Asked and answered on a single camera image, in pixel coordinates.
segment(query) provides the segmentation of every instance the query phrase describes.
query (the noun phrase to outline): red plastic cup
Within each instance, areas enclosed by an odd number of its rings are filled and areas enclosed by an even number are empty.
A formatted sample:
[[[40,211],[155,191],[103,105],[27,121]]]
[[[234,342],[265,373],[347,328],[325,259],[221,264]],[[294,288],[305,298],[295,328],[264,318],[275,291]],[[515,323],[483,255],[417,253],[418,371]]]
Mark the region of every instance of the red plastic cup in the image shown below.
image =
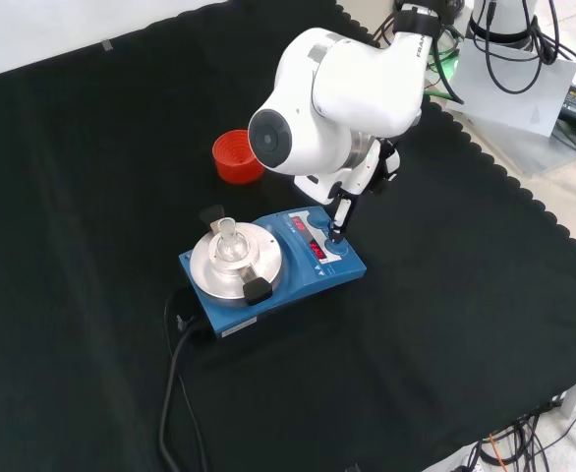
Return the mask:
[[[264,173],[249,145],[249,133],[235,130],[225,133],[213,145],[213,158],[218,175],[230,184],[249,184]]]

